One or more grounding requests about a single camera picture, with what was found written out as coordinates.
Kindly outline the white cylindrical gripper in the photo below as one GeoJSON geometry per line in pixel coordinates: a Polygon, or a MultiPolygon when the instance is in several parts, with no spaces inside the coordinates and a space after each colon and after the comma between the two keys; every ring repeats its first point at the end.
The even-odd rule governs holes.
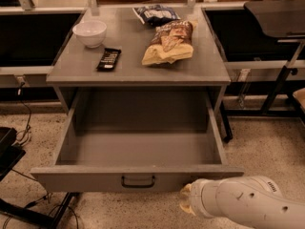
{"type": "Polygon", "coordinates": [[[185,185],[179,192],[179,207],[187,214],[205,219],[221,217],[216,200],[218,180],[198,179],[185,185]]]}

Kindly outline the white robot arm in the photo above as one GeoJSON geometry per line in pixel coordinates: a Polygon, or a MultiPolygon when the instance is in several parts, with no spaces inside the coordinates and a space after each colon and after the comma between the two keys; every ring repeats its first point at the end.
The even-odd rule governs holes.
{"type": "Polygon", "coordinates": [[[264,176],[198,179],[180,191],[180,208],[252,229],[305,229],[305,204],[284,198],[277,184],[264,176]]]}

